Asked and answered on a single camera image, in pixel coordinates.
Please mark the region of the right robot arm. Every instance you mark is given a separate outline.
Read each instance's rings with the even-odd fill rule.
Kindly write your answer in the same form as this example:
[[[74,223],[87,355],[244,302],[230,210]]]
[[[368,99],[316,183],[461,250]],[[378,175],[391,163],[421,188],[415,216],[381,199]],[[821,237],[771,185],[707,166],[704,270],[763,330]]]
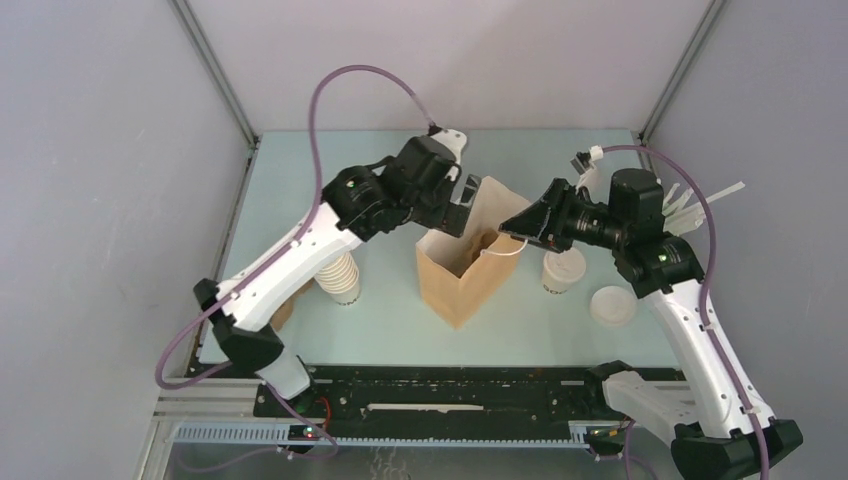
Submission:
[[[618,273],[659,321],[694,403],[665,396],[620,361],[594,368],[581,392],[585,411],[617,411],[670,449],[686,479],[765,475],[803,441],[796,422],[779,419],[759,396],[724,333],[691,246],[667,232],[664,191],[642,169],[612,175],[607,203],[554,179],[544,194],[504,221],[500,231],[549,252],[575,242],[608,249]]]

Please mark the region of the single white paper cup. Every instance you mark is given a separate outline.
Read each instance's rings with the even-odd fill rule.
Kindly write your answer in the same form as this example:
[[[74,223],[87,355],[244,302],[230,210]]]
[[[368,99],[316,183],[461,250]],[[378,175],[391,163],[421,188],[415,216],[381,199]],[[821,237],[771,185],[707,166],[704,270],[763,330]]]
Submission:
[[[545,264],[541,283],[545,291],[559,295],[573,288],[585,275],[585,268],[560,269]]]

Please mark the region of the brown paper bag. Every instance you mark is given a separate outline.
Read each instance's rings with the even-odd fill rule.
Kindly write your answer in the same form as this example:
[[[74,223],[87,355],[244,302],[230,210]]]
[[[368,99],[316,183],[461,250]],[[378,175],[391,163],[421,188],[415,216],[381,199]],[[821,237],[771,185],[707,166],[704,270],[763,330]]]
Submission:
[[[499,227],[529,205],[486,176],[460,237],[430,230],[416,243],[421,299],[452,328],[462,328],[514,272],[525,243]]]

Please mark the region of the stack of white paper cups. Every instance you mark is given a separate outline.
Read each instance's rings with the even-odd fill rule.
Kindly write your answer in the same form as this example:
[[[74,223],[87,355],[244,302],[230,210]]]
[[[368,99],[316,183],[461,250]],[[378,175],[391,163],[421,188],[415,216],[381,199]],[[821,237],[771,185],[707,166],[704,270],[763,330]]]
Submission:
[[[361,295],[359,268],[350,252],[324,266],[315,274],[314,280],[334,302],[342,306],[352,305]]]

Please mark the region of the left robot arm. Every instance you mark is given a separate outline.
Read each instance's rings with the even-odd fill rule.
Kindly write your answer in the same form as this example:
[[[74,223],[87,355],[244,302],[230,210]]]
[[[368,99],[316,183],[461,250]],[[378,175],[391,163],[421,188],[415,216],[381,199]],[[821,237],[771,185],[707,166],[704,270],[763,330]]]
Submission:
[[[290,415],[311,412],[316,390],[304,363],[271,327],[272,315],[321,269],[379,233],[415,223],[461,236],[480,185],[469,176],[460,201],[452,202],[467,142],[458,130],[433,128],[395,156],[341,170],[321,190],[316,211],[251,265],[226,281],[194,286],[221,351],[272,387]]]

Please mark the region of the white plastic cup lid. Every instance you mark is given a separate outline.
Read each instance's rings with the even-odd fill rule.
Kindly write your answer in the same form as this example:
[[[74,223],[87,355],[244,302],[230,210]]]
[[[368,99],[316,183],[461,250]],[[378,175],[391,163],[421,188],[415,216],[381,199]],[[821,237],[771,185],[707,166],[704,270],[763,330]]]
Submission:
[[[562,253],[547,252],[543,259],[543,270],[562,281],[578,281],[587,271],[587,261],[576,247]]]

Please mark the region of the brown pulp carrier piece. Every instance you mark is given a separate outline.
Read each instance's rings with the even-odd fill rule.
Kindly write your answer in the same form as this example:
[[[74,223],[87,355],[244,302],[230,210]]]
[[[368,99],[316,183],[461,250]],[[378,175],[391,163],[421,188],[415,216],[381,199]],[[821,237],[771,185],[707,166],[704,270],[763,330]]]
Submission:
[[[462,266],[467,270],[479,259],[483,251],[498,239],[499,234],[492,229],[480,230],[471,238],[471,243],[462,257]]]

